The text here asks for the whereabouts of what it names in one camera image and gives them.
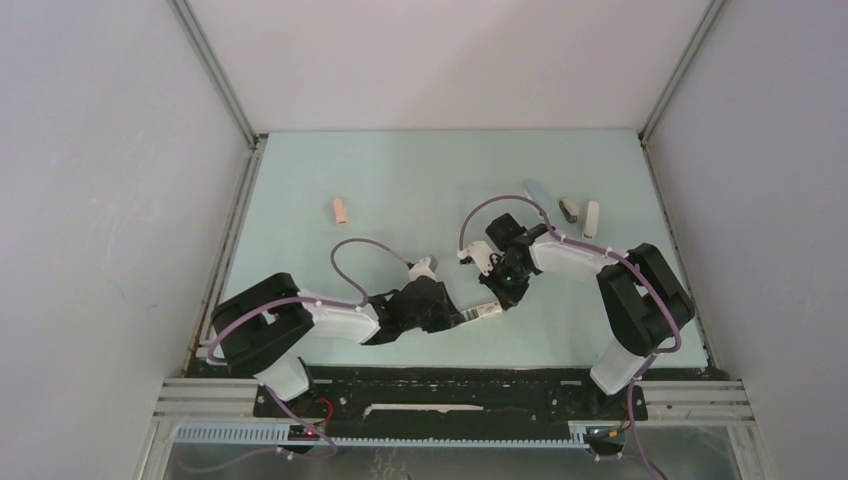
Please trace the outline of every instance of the purple cable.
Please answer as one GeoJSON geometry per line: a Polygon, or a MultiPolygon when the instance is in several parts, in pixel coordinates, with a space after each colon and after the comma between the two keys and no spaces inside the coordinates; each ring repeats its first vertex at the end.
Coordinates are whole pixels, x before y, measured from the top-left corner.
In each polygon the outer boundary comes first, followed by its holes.
{"type": "Polygon", "coordinates": [[[324,432],[318,430],[317,428],[315,428],[314,425],[305,422],[302,418],[295,415],[294,412],[292,412],[289,407],[286,406],[286,403],[280,400],[280,397],[277,396],[277,392],[271,390],[271,387],[267,385],[265,385],[265,389],[268,390],[269,394],[271,394],[271,398],[274,399],[274,403],[276,403],[277,406],[280,407],[280,409],[285,412],[286,415],[289,416],[289,418],[294,420],[296,423],[300,424],[300,426],[307,429],[308,431],[314,433],[315,435],[318,435],[318,438],[327,442],[327,445],[329,445],[330,448],[333,449],[333,451],[329,453],[322,453],[321,455],[304,455],[302,453],[288,452],[289,455],[300,458],[306,458],[309,460],[326,460],[328,458],[332,458],[339,451],[339,447],[335,444],[335,442],[333,442],[330,437],[325,435],[324,432]]]}
{"type": "Polygon", "coordinates": [[[677,323],[674,321],[674,317],[671,315],[671,312],[668,310],[668,306],[666,306],[665,302],[662,300],[662,298],[660,298],[660,295],[659,295],[659,293],[657,293],[656,289],[654,289],[654,287],[651,285],[651,283],[648,282],[648,279],[645,278],[644,275],[642,275],[642,272],[640,272],[639,269],[636,268],[635,265],[630,263],[630,261],[628,261],[626,258],[624,258],[623,256],[619,255],[616,252],[613,252],[612,250],[608,250],[606,248],[602,248],[602,247],[599,247],[597,245],[593,245],[591,243],[581,242],[580,240],[574,240],[574,239],[571,239],[571,238],[561,236],[559,233],[557,233],[556,230],[554,230],[553,225],[551,225],[551,220],[550,220],[550,218],[548,218],[548,214],[545,212],[545,210],[541,206],[539,206],[538,203],[534,202],[533,200],[527,199],[527,198],[522,197],[520,195],[499,195],[497,197],[492,197],[492,198],[486,200],[485,202],[481,203],[480,205],[477,205],[474,208],[474,210],[471,210],[471,213],[469,213],[468,216],[465,217],[465,221],[462,222],[462,228],[459,230],[459,249],[460,250],[465,248],[465,229],[468,227],[468,222],[471,221],[471,217],[473,217],[474,214],[476,214],[478,211],[480,211],[480,209],[482,209],[486,205],[495,203],[495,202],[500,201],[500,200],[519,200],[519,201],[522,201],[524,203],[527,203],[527,204],[533,206],[533,208],[535,208],[539,212],[539,214],[542,216],[542,219],[545,221],[545,226],[548,227],[548,233],[550,233],[551,236],[554,237],[555,239],[557,239],[558,241],[560,241],[562,243],[566,243],[568,245],[575,246],[577,248],[582,248],[583,250],[589,250],[590,252],[600,253],[600,254],[603,254],[603,255],[609,255],[610,257],[612,257],[613,259],[617,260],[619,263],[624,265],[624,267],[627,268],[628,270],[630,270],[630,273],[632,273],[633,276],[636,277],[636,280],[638,280],[639,283],[643,287],[645,287],[645,289],[648,291],[648,294],[651,296],[651,298],[657,304],[657,307],[659,307],[660,312],[662,312],[662,314],[663,314],[663,317],[665,317],[665,320],[668,322],[668,326],[671,329],[671,335],[674,337],[674,345],[672,345],[669,348],[659,348],[659,349],[656,350],[655,353],[673,353],[673,352],[680,350],[680,346],[682,345],[682,339],[680,338],[680,329],[677,327],[677,323]]]}
{"type": "Polygon", "coordinates": [[[239,455],[239,456],[237,456],[237,457],[235,457],[231,460],[227,460],[226,462],[224,462],[220,465],[215,465],[215,466],[212,466],[212,467],[192,467],[192,466],[186,465],[185,463],[183,463],[183,459],[180,456],[177,456],[175,463],[177,464],[178,467],[180,467],[181,469],[183,469],[183,470],[185,470],[186,472],[189,472],[189,473],[212,473],[212,472],[219,472],[221,470],[230,468],[233,465],[241,462],[242,460],[246,460],[246,459],[248,459],[248,458],[250,458],[254,455],[262,455],[262,454],[265,454],[265,453],[275,453],[275,452],[277,452],[277,450],[278,450],[277,447],[257,448],[256,450],[251,450],[249,452],[243,453],[243,454],[241,454],[241,455],[239,455]]]}
{"type": "Polygon", "coordinates": [[[369,245],[374,245],[375,247],[382,248],[383,250],[389,252],[395,258],[397,258],[398,260],[403,262],[407,267],[412,266],[412,263],[409,260],[405,259],[403,257],[403,255],[397,253],[396,251],[392,250],[388,246],[386,246],[386,245],[384,245],[384,244],[382,244],[382,243],[380,243],[376,240],[371,240],[370,238],[359,238],[359,237],[348,238],[347,240],[342,240],[341,242],[337,243],[336,246],[333,247],[333,250],[330,251],[330,264],[333,266],[333,270],[335,270],[336,273],[338,273],[339,276],[342,277],[342,279],[344,281],[349,283],[353,288],[355,288],[359,292],[360,295],[362,295],[362,301],[359,302],[359,306],[364,307],[365,305],[368,305],[368,292],[366,292],[365,289],[362,288],[362,286],[360,284],[356,283],[356,281],[354,279],[345,275],[345,273],[342,272],[342,270],[339,268],[338,264],[336,263],[336,252],[339,250],[339,248],[347,245],[348,243],[357,243],[357,242],[358,243],[367,243],[369,245]]]}
{"type": "MultiPolygon", "coordinates": [[[[622,460],[622,459],[625,459],[625,458],[629,458],[629,459],[631,459],[631,460],[641,460],[641,458],[639,458],[639,456],[638,456],[638,455],[631,455],[631,454],[629,454],[629,453],[623,453],[623,454],[621,454],[621,456],[620,456],[620,457],[619,457],[618,455],[604,455],[604,456],[601,456],[601,455],[598,455],[597,453],[595,453],[595,452],[594,452],[594,451],[592,451],[592,450],[590,450],[590,453],[592,454],[592,456],[593,456],[593,457],[595,457],[596,461],[598,461],[598,462],[612,462],[612,461],[622,460]]],[[[663,472],[663,471],[660,469],[660,467],[659,467],[659,466],[657,466],[657,464],[656,464],[656,463],[651,462],[651,461],[649,460],[649,461],[648,461],[648,465],[650,465],[650,467],[651,467],[652,469],[654,469],[654,471],[656,471],[656,472],[660,475],[660,477],[662,477],[662,479],[663,479],[663,480],[668,480],[668,477],[665,475],[665,472],[663,472]]]]}
{"type": "Polygon", "coordinates": [[[535,208],[539,212],[539,214],[542,216],[542,219],[545,221],[545,226],[547,226],[547,228],[548,228],[548,233],[550,233],[551,236],[554,237],[555,239],[557,239],[559,242],[562,242],[562,243],[565,243],[565,244],[568,244],[568,245],[572,245],[572,246],[575,246],[577,248],[582,248],[583,250],[588,250],[590,252],[608,255],[611,258],[618,261],[619,263],[621,263],[622,265],[624,265],[624,267],[627,268],[630,271],[630,273],[633,274],[634,277],[636,277],[636,280],[643,287],[645,287],[645,289],[648,291],[648,294],[651,296],[651,298],[657,304],[657,307],[659,307],[660,311],[662,312],[663,317],[665,317],[665,320],[668,322],[668,326],[669,326],[669,329],[671,330],[671,334],[674,337],[674,345],[672,345],[671,347],[668,347],[668,348],[657,348],[654,351],[654,353],[650,357],[648,357],[648,359],[645,361],[645,363],[642,365],[642,367],[636,372],[636,374],[633,375],[633,379],[630,381],[630,383],[627,386],[627,405],[630,406],[627,410],[628,410],[628,416],[630,418],[630,424],[633,426],[633,428],[631,429],[633,431],[633,438],[636,442],[636,447],[639,450],[638,458],[640,460],[642,460],[642,463],[645,464],[645,468],[648,469],[648,473],[651,475],[652,479],[656,479],[656,476],[654,475],[654,469],[656,469],[660,473],[662,478],[664,478],[665,480],[668,480],[667,477],[665,476],[665,474],[661,470],[656,468],[656,465],[654,465],[648,459],[648,456],[645,453],[645,449],[642,446],[642,442],[639,439],[639,434],[636,431],[636,418],[635,418],[634,413],[633,413],[634,409],[632,408],[632,405],[633,405],[633,387],[636,385],[636,378],[641,377],[642,374],[644,374],[648,370],[648,368],[651,367],[651,364],[653,364],[654,360],[657,359],[657,357],[656,357],[657,354],[676,352],[676,351],[680,350],[680,347],[683,344],[683,340],[680,338],[680,329],[677,327],[677,323],[674,321],[674,317],[671,315],[671,312],[668,310],[668,306],[662,300],[662,298],[660,297],[660,295],[656,291],[656,289],[651,285],[650,282],[648,282],[648,279],[645,278],[644,275],[642,275],[642,272],[640,272],[639,269],[636,268],[635,265],[630,263],[630,261],[627,260],[625,257],[623,257],[622,255],[619,255],[618,253],[612,251],[612,249],[602,248],[602,247],[599,247],[597,245],[593,245],[591,243],[582,242],[580,240],[574,240],[574,239],[571,239],[571,238],[561,236],[559,233],[556,232],[556,230],[554,230],[553,225],[551,225],[551,220],[550,220],[550,218],[548,218],[548,214],[545,212],[545,210],[538,203],[536,203],[536,202],[534,202],[530,199],[527,199],[525,197],[519,196],[519,195],[500,195],[500,196],[497,196],[497,197],[492,197],[492,198],[486,200],[485,202],[481,203],[480,205],[477,205],[477,207],[475,207],[473,210],[471,210],[471,213],[469,213],[468,216],[465,217],[465,221],[462,222],[462,228],[459,231],[459,249],[460,250],[465,248],[465,229],[466,229],[466,227],[468,227],[468,222],[471,220],[471,217],[474,216],[474,214],[476,214],[478,211],[480,211],[480,209],[482,209],[486,205],[489,205],[491,203],[494,203],[494,202],[497,202],[497,201],[500,201],[500,200],[519,200],[521,202],[524,202],[524,203],[527,203],[527,204],[533,206],[533,208],[535,208]]]}
{"type": "MultiPolygon", "coordinates": [[[[209,344],[209,347],[208,347],[209,349],[206,352],[206,361],[208,363],[213,364],[213,365],[214,364],[218,364],[218,365],[225,364],[226,360],[224,358],[215,356],[215,349],[218,348],[218,345],[220,345],[221,342],[225,338],[227,338],[227,335],[229,335],[233,332],[233,330],[242,326],[242,324],[251,320],[253,317],[259,315],[260,313],[268,311],[272,308],[277,308],[277,307],[280,307],[280,306],[283,306],[283,305],[288,305],[290,303],[315,303],[315,302],[318,302],[318,301],[319,301],[319,299],[311,298],[311,297],[286,297],[286,298],[280,298],[278,300],[274,300],[273,302],[268,302],[265,305],[260,305],[256,308],[254,308],[253,310],[251,310],[251,311],[245,313],[244,315],[240,316],[239,318],[237,318],[233,323],[227,325],[226,328],[221,330],[221,332],[218,333],[218,335],[215,336],[215,339],[212,340],[212,343],[209,344]]],[[[325,305],[329,305],[331,307],[349,308],[351,310],[355,310],[356,307],[357,307],[356,305],[354,305],[352,303],[337,302],[335,300],[320,300],[320,301],[321,301],[321,303],[323,303],[325,305]]]]}
{"type": "Polygon", "coordinates": [[[335,444],[335,442],[333,442],[333,440],[330,437],[328,437],[326,434],[324,434],[323,432],[321,432],[320,430],[315,428],[314,425],[310,425],[309,423],[304,421],[302,418],[295,415],[294,412],[292,412],[291,409],[289,409],[289,407],[286,406],[285,402],[280,400],[280,397],[277,396],[277,393],[274,392],[270,387],[266,386],[265,388],[266,388],[266,390],[268,390],[268,393],[271,395],[271,398],[274,399],[274,402],[276,402],[277,406],[280,407],[283,410],[283,412],[285,412],[285,414],[289,416],[289,418],[291,418],[292,420],[294,420],[295,422],[300,424],[303,428],[309,430],[310,432],[313,432],[321,440],[324,440],[325,442],[327,442],[327,445],[329,445],[330,448],[332,448],[333,450],[329,453],[322,453],[320,455],[308,455],[308,454],[303,454],[303,453],[292,452],[292,451],[286,450],[282,447],[264,447],[264,448],[257,448],[256,450],[251,450],[249,452],[245,452],[245,453],[243,453],[243,454],[241,454],[241,455],[239,455],[239,456],[237,456],[233,459],[227,460],[226,462],[224,462],[220,465],[215,465],[215,466],[212,466],[212,467],[191,467],[191,466],[183,463],[182,458],[178,456],[176,458],[177,466],[179,466],[181,469],[183,469],[183,470],[185,470],[189,473],[212,473],[212,472],[218,472],[218,471],[227,469],[227,468],[241,462],[242,460],[246,460],[246,459],[253,457],[255,455],[262,455],[262,454],[265,454],[265,453],[283,453],[283,452],[285,452],[286,456],[289,457],[289,458],[299,457],[299,458],[305,458],[307,460],[326,460],[328,458],[332,458],[336,453],[338,453],[339,447],[335,444]]]}
{"type": "MultiPolygon", "coordinates": [[[[639,432],[636,431],[636,415],[634,413],[635,408],[633,408],[633,387],[636,386],[636,379],[640,378],[645,372],[651,368],[651,365],[654,363],[654,360],[657,359],[656,354],[651,355],[642,365],[642,367],[633,375],[633,379],[630,380],[630,384],[627,385],[627,416],[630,418],[630,425],[633,426],[630,430],[633,432],[633,440],[636,442],[636,450],[639,451],[639,458],[642,460],[642,463],[645,464],[645,468],[648,469],[648,474],[652,479],[656,479],[654,475],[654,471],[651,469],[651,461],[648,460],[648,454],[645,453],[645,447],[642,446],[642,440],[639,439],[639,432]]],[[[664,473],[660,469],[656,469],[660,472],[660,475],[668,480],[664,473]]]]}

